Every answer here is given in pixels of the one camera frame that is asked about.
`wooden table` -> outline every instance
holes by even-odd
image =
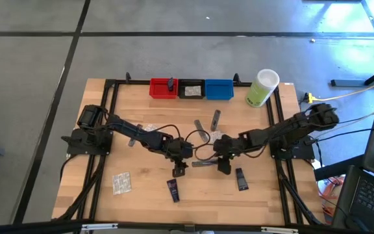
[[[103,93],[104,79],[88,79],[81,103],[99,105]],[[221,111],[218,129],[232,137],[250,129],[269,126],[267,108],[252,108],[245,102],[249,87],[235,87],[230,101],[208,101],[206,99],[152,99],[149,85],[121,84],[118,90],[115,113],[133,124],[157,127],[175,124],[182,136],[195,130],[194,120],[200,120],[209,131],[216,109]],[[299,112],[297,96],[291,83],[279,85],[285,118]],[[275,121],[278,121],[275,98],[271,97]],[[172,128],[163,131],[176,136]],[[129,138],[115,133],[110,155],[106,159],[102,179],[96,220],[118,222],[235,224],[235,225],[283,225],[283,214],[275,162],[269,148],[257,159],[242,155],[231,161],[231,175],[217,171],[217,166],[192,168],[194,157],[186,162],[190,165],[186,175],[177,178],[181,201],[173,203],[166,181],[172,179],[173,163],[163,155],[150,153],[139,142],[128,147]],[[198,134],[189,138],[194,145],[202,144]],[[199,157],[208,157],[211,146],[201,148]],[[53,211],[53,218],[62,215],[81,191],[87,155],[79,155],[64,169]],[[249,190],[238,191],[235,168],[242,168]],[[308,208],[324,222],[321,200],[314,173],[310,165],[294,160],[293,167],[299,195]],[[130,172],[132,191],[120,195],[112,194],[112,176]],[[87,199],[84,217],[88,217],[91,194]],[[291,219],[295,212],[291,196],[288,195]]]

